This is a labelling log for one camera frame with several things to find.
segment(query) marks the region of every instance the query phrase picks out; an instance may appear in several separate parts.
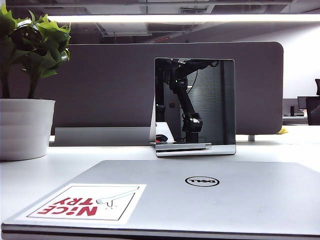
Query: dell logo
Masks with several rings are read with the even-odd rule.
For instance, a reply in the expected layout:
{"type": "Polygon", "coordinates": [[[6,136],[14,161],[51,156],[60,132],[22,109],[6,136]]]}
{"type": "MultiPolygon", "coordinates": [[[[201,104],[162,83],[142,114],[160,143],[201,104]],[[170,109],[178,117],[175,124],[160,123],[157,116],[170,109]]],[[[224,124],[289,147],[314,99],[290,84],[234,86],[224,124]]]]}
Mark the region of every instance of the dell logo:
{"type": "Polygon", "coordinates": [[[220,183],[218,179],[209,176],[191,176],[185,182],[197,187],[213,187],[220,183]]]}

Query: desk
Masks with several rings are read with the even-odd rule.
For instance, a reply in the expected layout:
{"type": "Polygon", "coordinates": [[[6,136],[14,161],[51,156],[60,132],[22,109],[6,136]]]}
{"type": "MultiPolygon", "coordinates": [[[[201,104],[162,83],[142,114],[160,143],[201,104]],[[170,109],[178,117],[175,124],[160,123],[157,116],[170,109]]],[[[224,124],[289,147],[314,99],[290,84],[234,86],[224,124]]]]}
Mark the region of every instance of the desk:
{"type": "Polygon", "coordinates": [[[308,124],[307,116],[283,116],[282,124],[308,124]]]}
{"type": "MultiPolygon", "coordinates": [[[[320,172],[320,126],[285,126],[289,133],[236,136],[235,155],[165,159],[295,162],[320,172]]],[[[103,160],[160,160],[152,147],[49,147],[46,156],[1,162],[1,222],[103,160]]]]}

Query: white flower pot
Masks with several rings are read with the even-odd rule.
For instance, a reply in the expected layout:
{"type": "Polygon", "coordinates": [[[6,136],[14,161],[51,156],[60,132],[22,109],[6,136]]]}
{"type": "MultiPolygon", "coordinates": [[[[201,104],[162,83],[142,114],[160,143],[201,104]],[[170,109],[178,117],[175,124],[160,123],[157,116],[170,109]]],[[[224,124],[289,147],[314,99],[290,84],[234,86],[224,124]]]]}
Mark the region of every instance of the white flower pot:
{"type": "Polygon", "coordinates": [[[53,100],[0,99],[0,160],[46,155],[54,107],[53,100]]]}

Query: nice try sticker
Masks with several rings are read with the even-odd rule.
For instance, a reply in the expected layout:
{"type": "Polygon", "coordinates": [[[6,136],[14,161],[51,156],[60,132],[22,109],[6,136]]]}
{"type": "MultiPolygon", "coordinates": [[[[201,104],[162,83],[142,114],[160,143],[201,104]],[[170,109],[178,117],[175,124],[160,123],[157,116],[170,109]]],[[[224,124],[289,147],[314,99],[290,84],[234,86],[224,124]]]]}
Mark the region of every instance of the nice try sticker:
{"type": "Polygon", "coordinates": [[[125,224],[145,184],[71,183],[37,205],[26,218],[110,221],[125,224]]]}

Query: yellow object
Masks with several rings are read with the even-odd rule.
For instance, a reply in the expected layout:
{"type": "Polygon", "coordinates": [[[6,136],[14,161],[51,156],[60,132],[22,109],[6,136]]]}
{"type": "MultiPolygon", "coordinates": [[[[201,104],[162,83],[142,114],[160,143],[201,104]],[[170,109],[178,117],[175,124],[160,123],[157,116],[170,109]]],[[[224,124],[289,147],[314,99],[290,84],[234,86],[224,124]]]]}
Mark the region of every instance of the yellow object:
{"type": "Polygon", "coordinates": [[[288,130],[284,126],[282,126],[281,130],[277,134],[286,134],[286,133],[288,133],[288,130]]]}

